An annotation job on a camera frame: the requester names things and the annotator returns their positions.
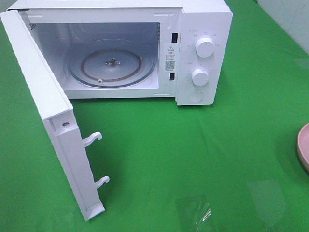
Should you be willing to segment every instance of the control panel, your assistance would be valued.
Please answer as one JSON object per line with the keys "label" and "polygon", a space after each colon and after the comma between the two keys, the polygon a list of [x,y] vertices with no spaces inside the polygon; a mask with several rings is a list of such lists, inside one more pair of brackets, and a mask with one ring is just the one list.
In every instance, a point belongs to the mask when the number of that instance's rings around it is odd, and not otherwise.
{"label": "control panel", "polygon": [[178,105],[213,103],[231,20],[231,12],[183,14]]}

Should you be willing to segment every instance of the pink bowl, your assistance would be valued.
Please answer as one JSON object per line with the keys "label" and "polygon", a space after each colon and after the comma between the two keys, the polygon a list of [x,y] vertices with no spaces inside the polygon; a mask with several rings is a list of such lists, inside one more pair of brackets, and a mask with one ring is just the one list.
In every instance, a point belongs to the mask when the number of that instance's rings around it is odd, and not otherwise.
{"label": "pink bowl", "polygon": [[298,134],[297,151],[301,162],[309,171],[309,123]]}

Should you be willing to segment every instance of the white wall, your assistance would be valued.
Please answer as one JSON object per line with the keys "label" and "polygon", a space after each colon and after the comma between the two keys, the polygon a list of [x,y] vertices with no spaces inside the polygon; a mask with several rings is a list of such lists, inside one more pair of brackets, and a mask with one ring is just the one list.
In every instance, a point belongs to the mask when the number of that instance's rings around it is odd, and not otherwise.
{"label": "white wall", "polygon": [[0,0],[0,12],[6,11],[14,2],[16,2],[16,0]]}
{"label": "white wall", "polygon": [[309,54],[309,0],[258,0],[258,4]]}

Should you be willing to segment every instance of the qr code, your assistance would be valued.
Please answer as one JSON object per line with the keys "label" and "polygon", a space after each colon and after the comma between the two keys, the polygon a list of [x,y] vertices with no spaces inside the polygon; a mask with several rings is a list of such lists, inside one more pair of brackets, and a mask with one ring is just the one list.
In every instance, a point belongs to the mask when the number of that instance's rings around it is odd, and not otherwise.
{"label": "qr code", "polygon": [[165,61],[165,70],[173,70],[175,69],[174,61]]}

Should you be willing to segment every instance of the warning label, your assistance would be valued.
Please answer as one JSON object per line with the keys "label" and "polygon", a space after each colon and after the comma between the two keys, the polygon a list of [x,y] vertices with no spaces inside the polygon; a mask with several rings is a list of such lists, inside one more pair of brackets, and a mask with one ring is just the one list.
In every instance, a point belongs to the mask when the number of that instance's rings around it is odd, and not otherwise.
{"label": "warning label", "polygon": [[164,46],[165,51],[165,70],[173,71],[175,70],[176,57],[178,54],[178,44],[166,43]]}

